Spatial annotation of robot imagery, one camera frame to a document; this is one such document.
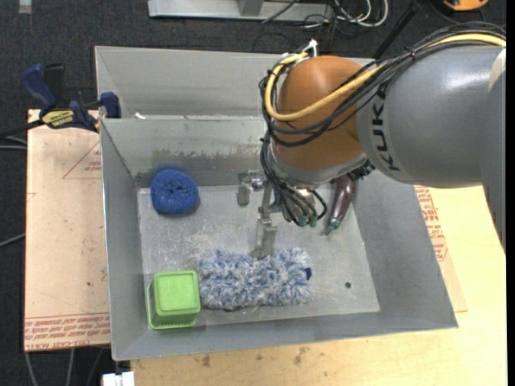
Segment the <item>cable bundle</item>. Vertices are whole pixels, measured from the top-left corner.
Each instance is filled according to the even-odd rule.
[[[333,90],[324,98],[316,101],[312,105],[299,110],[295,113],[281,114],[277,111],[277,91],[278,81],[281,76],[287,74],[299,61],[305,60],[312,55],[316,55],[312,45],[301,49],[299,52],[285,54],[268,72],[259,84],[262,95],[262,112],[267,124],[267,133],[263,139],[261,161],[266,178],[274,186],[276,194],[275,204],[280,204],[285,219],[303,226],[304,222],[292,214],[292,207],[297,207],[303,216],[308,218],[308,223],[320,219],[327,211],[327,205],[319,197],[315,190],[311,190],[313,195],[323,204],[323,213],[317,214],[312,203],[299,194],[299,192],[289,186],[278,173],[274,171],[270,164],[269,148],[270,143],[275,142],[285,147],[298,147],[312,142],[323,133],[334,130],[345,124],[352,116],[362,110],[368,102],[373,99],[371,96],[384,83],[391,81],[399,72],[403,72],[413,62],[423,59],[429,54],[445,50],[449,47],[463,45],[494,45],[506,46],[506,33],[500,27],[481,22],[464,23],[456,26],[445,27],[428,35],[425,39],[416,43],[413,47],[407,47],[401,53],[385,60],[373,60],[366,64],[354,75],[342,82],[339,87]],[[300,118],[315,115],[321,108],[331,102],[336,101],[343,95],[347,96],[336,109],[328,116],[320,118],[315,123],[305,127],[295,127],[294,123]],[[338,125],[331,126],[332,122],[341,116],[348,109],[357,105],[359,107],[349,113]],[[300,140],[288,141],[288,135],[305,135]]]

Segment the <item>green plastic container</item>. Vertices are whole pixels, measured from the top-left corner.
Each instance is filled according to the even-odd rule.
[[[189,327],[200,312],[196,272],[158,272],[148,286],[146,308],[153,329]]]

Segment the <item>cardboard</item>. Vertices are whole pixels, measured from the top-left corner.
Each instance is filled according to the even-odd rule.
[[[25,351],[109,344],[100,137],[28,132]]]

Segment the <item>blue clamp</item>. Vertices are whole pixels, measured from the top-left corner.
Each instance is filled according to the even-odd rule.
[[[42,103],[43,108],[39,112],[42,123],[52,129],[73,127],[98,132],[99,121],[90,116],[87,110],[83,110],[78,101],[71,101],[67,109],[56,108],[58,100],[45,82],[42,64],[29,67],[22,74],[21,83],[32,97]],[[105,109],[101,117],[120,118],[122,116],[120,103],[113,92],[102,93],[96,105],[103,106]]]

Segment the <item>metal stand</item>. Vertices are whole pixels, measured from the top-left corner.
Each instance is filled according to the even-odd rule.
[[[266,20],[289,2],[266,0],[149,0],[151,18],[229,18]],[[275,20],[303,21],[313,14],[324,15],[326,5],[295,3]]]

